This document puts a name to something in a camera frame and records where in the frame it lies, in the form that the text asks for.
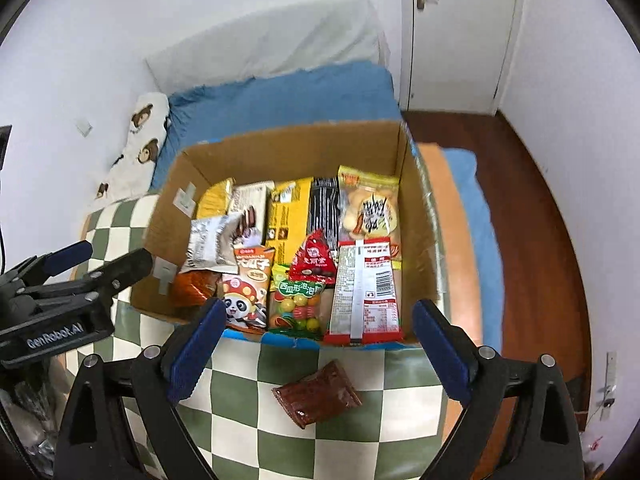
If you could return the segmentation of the orange sunflower seed bag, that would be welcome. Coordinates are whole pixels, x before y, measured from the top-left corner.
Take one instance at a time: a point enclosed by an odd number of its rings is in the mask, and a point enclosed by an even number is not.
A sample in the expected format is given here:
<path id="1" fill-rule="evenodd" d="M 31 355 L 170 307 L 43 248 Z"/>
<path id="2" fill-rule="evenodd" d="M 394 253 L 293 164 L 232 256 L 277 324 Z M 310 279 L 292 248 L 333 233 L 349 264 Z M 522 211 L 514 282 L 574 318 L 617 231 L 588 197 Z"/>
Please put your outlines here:
<path id="1" fill-rule="evenodd" d="M 265 307 L 274 249 L 265 246 L 239 248 L 234 251 L 235 266 L 219 270 L 196 270 L 180 273 L 169 289 L 169 299 L 178 308 L 202 306 L 216 296 L 242 299 L 251 311 Z"/>

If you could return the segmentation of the silver snack packet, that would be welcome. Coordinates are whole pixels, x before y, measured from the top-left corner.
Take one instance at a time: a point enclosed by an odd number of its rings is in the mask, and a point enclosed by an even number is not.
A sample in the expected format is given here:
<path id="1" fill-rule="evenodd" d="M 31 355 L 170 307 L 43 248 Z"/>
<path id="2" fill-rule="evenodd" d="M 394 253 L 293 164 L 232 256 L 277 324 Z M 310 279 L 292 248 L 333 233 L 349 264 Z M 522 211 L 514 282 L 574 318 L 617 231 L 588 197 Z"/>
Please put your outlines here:
<path id="1" fill-rule="evenodd" d="M 180 273 L 212 271 L 235 274 L 238 264 L 232 240 L 239 221 L 237 214 L 192 220 L 186 261 Z"/>

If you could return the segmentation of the panda orange snack bag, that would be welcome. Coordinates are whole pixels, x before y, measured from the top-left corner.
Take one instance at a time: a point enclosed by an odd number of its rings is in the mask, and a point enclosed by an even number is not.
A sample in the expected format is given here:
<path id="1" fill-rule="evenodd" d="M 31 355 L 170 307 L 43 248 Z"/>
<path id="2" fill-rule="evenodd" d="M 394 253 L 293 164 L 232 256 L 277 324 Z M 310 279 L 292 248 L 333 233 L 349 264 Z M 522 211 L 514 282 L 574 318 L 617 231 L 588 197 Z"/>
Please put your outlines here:
<path id="1" fill-rule="evenodd" d="M 227 326 L 245 333 L 263 333 L 267 329 L 267 285 L 250 275 L 222 277 L 222 302 L 226 308 Z"/>

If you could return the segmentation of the small yellow snack bag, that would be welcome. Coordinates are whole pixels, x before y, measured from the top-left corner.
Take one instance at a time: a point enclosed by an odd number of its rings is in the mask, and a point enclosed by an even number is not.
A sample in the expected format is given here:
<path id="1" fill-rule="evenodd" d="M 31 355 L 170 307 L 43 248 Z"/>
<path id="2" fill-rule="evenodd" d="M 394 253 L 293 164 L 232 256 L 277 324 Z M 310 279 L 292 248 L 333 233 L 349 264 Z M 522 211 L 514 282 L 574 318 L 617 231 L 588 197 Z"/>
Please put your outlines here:
<path id="1" fill-rule="evenodd" d="M 230 207 L 233 187 L 234 179 L 227 178 L 208 188 L 198 201 L 195 218 L 200 220 L 226 214 Z"/>

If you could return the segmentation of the red white packet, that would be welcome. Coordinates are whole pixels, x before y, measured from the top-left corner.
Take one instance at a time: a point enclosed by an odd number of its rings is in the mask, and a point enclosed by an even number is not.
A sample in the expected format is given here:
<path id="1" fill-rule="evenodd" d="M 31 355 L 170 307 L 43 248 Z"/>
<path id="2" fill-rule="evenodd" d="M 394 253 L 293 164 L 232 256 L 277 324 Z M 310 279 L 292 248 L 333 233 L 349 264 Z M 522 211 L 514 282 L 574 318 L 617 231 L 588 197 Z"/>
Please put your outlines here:
<path id="1" fill-rule="evenodd" d="M 401 341 L 390 239 L 341 242 L 325 344 L 387 344 Z"/>

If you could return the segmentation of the green candy bag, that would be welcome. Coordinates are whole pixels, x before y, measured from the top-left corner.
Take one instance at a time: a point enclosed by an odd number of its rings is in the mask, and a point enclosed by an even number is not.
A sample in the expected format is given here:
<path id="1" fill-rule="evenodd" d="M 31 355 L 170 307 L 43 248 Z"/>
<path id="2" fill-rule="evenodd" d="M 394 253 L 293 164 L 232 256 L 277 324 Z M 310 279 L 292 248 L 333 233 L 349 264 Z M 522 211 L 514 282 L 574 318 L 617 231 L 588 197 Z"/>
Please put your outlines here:
<path id="1" fill-rule="evenodd" d="M 271 271 L 268 330 L 290 337 L 322 338 L 322 283 L 293 280 L 288 268 L 276 264 Z"/>

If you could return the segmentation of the dark red jerky packet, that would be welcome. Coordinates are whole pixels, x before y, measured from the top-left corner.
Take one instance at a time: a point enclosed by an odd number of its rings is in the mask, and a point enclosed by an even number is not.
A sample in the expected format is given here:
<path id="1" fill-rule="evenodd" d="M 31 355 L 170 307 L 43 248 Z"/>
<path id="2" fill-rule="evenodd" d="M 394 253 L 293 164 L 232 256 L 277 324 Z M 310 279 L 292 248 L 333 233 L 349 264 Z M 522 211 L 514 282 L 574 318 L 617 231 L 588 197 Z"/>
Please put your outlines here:
<path id="1" fill-rule="evenodd" d="M 344 367 L 337 360 L 297 382 L 273 388 L 272 393 L 300 429 L 362 405 Z"/>

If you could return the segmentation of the white chocolate stick box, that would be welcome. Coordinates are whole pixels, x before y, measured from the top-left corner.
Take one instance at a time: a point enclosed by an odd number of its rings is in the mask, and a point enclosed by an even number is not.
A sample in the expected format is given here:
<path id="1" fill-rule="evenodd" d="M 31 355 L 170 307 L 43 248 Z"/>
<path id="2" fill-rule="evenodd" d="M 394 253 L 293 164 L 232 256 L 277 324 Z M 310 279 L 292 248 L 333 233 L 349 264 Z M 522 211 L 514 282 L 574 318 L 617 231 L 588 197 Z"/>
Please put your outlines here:
<path id="1" fill-rule="evenodd" d="M 232 240 L 234 248 L 256 247 L 264 242 L 268 198 L 273 189 L 273 181 L 244 184 L 233 189 L 228 214 L 240 217 Z"/>

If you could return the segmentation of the small red snack packet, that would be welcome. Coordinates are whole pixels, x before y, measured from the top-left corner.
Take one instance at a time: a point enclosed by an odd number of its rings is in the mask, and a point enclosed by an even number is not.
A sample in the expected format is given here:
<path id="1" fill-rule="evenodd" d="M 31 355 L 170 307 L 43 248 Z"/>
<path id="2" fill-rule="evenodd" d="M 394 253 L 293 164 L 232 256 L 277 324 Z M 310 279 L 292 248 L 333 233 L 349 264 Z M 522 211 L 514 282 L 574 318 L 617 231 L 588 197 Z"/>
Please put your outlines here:
<path id="1" fill-rule="evenodd" d="M 335 284 L 337 265 L 322 229 L 314 230 L 304 239 L 296 250 L 288 278 L 292 281 Z"/>

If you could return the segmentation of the yellow black large bag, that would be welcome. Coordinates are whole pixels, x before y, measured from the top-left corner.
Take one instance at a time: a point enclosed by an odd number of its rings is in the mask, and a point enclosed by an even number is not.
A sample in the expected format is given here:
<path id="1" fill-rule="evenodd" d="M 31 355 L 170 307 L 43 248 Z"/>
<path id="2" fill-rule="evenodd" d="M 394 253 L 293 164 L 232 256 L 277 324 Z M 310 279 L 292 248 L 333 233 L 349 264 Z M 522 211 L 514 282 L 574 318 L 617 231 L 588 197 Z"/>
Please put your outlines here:
<path id="1" fill-rule="evenodd" d="M 289 266 L 296 250 L 314 230 L 322 229 L 336 255 L 340 206 L 337 178 L 303 178 L 280 182 L 268 200 L 265 245 L 274 262 Z"/>

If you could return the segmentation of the yellow egg biscuit bag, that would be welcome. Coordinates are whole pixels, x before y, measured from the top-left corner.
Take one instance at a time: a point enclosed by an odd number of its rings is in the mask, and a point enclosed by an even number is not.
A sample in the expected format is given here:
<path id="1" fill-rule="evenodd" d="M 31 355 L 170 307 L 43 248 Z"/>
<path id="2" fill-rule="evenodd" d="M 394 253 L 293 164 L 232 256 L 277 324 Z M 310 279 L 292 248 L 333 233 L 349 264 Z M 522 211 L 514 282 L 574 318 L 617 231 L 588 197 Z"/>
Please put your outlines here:
<path id="1" fill-rule="evenodd" d="M 341 166 L 337 171 L 340 189 L 338 240 L 372 240 L 386 237 L 394 269 L 401 268 L 399 221 L 399 178 L 372 174 Z"/>

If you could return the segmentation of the bear print pillow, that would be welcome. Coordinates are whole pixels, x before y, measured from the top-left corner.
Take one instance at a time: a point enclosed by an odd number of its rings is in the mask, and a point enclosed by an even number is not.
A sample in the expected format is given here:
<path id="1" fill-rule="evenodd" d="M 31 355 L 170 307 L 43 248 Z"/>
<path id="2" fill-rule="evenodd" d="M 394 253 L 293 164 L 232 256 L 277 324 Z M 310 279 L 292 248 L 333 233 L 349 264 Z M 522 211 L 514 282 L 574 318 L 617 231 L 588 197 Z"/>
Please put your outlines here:
<path id="1" fill-rule="evenodd" d="M 93 208 L 100 209 L 149 191 L 169 124 L 166 94 L 149 92 L 138 97 L 131 115 L 124 149 L 100 183 Z"/>

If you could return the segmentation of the blue bed sheet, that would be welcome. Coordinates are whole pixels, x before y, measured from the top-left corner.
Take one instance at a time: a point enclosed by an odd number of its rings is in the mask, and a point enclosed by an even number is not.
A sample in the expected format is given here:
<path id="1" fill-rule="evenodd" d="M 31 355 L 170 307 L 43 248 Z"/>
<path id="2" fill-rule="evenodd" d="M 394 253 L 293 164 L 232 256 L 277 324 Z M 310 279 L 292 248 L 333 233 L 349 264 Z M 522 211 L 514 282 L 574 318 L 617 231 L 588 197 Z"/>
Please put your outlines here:
<path id="1" fill-rule="evenodd" d="M 150 189 L 162 188 L 176 156 L 188 146 L 256 130 L 315 124 L 401 120 L 392 76 L 369 61 L 296 70 L 220 86 L 196 86 L 168 96 L 169 126 Z M 502 349 L 503 265 L 490 210 L 477 182 L 475 155 L 447 148 L 473 242 L 482 300 L 483 340 Z"/>

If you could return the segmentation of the white dotted pillow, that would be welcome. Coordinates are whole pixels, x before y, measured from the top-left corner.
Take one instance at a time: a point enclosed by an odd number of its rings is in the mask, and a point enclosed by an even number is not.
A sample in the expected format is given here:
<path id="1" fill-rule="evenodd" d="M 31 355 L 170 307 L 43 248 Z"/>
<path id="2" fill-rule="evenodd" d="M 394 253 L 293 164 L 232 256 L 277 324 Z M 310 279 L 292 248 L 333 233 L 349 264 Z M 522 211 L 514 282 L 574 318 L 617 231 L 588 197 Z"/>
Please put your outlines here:
<path id="1" fill-rule="evenodd" d="M 220 86 L 296 70 L 369 61 L 390 49 L 370 0 L 314 0 L 241 16 L 149 55 L 161 92 Z"/>

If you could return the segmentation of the white door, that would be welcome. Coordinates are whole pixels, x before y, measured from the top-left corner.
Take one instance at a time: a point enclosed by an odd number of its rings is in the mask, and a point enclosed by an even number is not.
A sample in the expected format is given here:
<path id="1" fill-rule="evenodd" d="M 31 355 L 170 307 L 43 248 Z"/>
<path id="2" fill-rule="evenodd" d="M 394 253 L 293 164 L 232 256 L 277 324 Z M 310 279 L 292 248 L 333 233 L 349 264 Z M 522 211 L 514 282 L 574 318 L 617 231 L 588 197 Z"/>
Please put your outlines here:
<path id="1" fill-rule="evenodd" d="M 493 115 L 513 58 L 524 0 L 402 2 L 399 102 L 405 110 Z"/>

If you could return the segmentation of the wall power socket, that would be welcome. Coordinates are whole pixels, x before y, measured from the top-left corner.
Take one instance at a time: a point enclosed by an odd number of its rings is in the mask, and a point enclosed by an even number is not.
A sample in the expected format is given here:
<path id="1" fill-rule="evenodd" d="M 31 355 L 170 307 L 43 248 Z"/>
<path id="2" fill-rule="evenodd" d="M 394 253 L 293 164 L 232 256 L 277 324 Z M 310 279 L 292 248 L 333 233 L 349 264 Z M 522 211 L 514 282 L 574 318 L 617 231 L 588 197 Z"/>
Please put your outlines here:
<path id="1" fill-rule="evenodd" d="M 606 354 L 605 381 L 602 389 L 602 402 L 600 404 L 600 419 L 605 422 L 610 418 L 611 408 L 615 403 L 615 390 L 617 387 L 617 352 L 609 351 Z"/>

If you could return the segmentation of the wall light switch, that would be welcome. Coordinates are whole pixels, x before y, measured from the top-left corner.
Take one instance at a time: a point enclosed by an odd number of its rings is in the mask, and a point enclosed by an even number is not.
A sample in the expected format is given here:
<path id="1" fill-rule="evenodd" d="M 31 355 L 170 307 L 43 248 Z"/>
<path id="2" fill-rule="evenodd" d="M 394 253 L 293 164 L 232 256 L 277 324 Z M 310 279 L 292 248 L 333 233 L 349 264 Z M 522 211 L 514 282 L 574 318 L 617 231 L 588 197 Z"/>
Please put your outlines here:
<path id="1" fill-rule="evenodd" d="M 77 118 L 75 126 L 82 136 L 88 136 L 92 130 L 92 125 L 85 118 Z"/>

